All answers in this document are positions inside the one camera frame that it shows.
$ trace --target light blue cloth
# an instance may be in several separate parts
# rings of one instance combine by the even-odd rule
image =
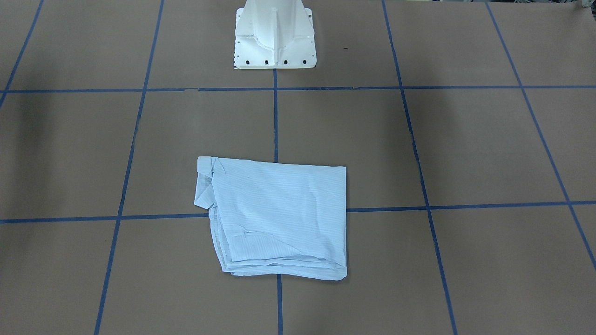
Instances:
[[[223,271],[347,276],[345,167],[217,157],[197,166],[194,204],[209,209]]]

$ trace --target light blue garment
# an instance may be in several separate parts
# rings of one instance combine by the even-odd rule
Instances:
[[[225,272],[347,276],[345,167],[218,157],[197,166],[194,204],[209,209]]]

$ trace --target fabric fold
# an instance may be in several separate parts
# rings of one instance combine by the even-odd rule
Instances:
[[[345,167],[199,157],[197,172],[223,271],[347,276]]]

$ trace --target striped fabric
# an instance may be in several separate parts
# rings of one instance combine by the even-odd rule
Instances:
[[[232,275],[341,280],[346,168],[198,158],[194,204],[209,209],[215,252]]]

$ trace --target white metal bracket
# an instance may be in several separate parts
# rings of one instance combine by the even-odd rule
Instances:
[[[301,0],[247,0],[236,11],[234,68],[315,67],[312,11]]]

